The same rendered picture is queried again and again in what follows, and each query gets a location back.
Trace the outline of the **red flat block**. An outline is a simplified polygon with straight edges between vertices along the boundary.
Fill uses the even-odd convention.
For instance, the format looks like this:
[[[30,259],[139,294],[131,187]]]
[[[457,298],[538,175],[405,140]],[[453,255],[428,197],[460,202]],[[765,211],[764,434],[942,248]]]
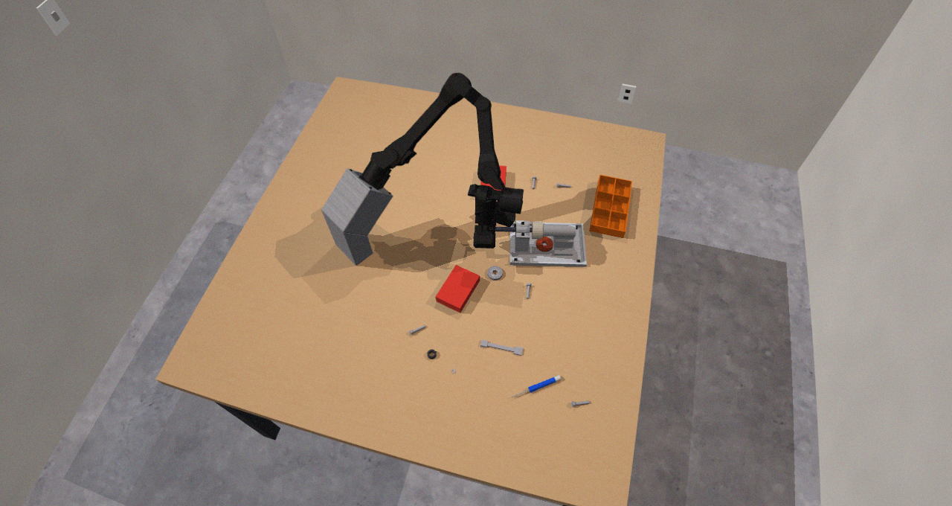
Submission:
[[[437,293],[436,301],[461,313],[479,282],[480,276],[477,273],[456,265]]]
[[[506,180],[506,173],[504,172],[506,171],[506,166],[500,166],[500,169],[501,169],[501,178],[502,178],[502,181],[504,182],[504,180]],[[490,186],[490,184],[485,184],[483,182],[480,182],[480,186]]]

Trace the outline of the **orange compartment tray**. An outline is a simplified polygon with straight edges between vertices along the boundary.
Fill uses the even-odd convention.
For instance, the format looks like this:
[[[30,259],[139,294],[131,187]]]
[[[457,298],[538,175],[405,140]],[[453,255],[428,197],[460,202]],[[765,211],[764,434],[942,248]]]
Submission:
[[[590,231],[623,238],[628,225],[631,184],[629,180],[599,175]]]

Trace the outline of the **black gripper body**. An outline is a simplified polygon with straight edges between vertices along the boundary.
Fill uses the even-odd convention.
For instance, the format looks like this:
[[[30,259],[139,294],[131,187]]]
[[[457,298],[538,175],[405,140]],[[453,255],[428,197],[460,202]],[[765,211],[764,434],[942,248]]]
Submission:
[[[495,248],[494,226],[491,225],[493,217],[495,217],[495,208],[489,212],[482,212],[475,206],[475,223],[479,223],[479,231],[474,232],[474,248]]]

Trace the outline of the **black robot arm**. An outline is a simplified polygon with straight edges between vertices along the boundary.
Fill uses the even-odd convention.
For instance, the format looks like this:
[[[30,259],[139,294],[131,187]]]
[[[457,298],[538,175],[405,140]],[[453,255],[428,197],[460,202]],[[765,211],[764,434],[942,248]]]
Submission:
[[[417,156],[414,149],[419,140],[441,118],[443,113],[448,111],[450,106],[455,105],[463,98],[472,103],[477,110],[480,142],[478,178],[481,182],[490,184],[492,187],[473,184],[469,187],[467,196],[475,197],[475,205],[479,211],[489,212],[495,208],[495,217],[493,217],[491,225],[496,227],[497,223],[511,227],[515,221],[515,214],[521,214],[524,190],[523,188],[504,187],[504,182],[500,178],[501,169],[495,154],[491,102],[488,98],[480,95],[478,90],[472,88],[472,82],[463,73],[452,73],[448,77],[448,81],[443,84],[437,99],[433,101],[432,105],[426,109],[426,112],[419,117],[414,125],[409,127],[405,135],[389,144],[383,151],[372,153],[370,163],[366,170],[359,175],[359,178],[377,190],[383,188],[385,182],[390,179],[391,168],[395,168],[391,166],[409,164],[409,160]]]

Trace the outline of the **blue screwdriver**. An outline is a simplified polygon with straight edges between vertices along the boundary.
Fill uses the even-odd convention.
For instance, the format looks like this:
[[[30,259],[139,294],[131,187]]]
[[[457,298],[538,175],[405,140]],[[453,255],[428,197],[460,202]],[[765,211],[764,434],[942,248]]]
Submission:
[[[536,384],[536,385],[533,385],[533,386],[528,387],[528,390],[527,390],[527,391],[530,391],[530,393],[533,393],[534,391],[537,391],[538,388],[543,388],[543,387],[545,387],[545,386],[548,386],[548,385],[550,385],[550,384],[552,384],[552,383],[554,383],[554,382],[560,381],[560,380],[561,380],[560,375],[556,375],[556,377],[552,377],[552,378],[547,379],[547,380],[545,380],[545,381],[543,381],[543,382],[540,382],[540,383],[538,383],[538,384]]]

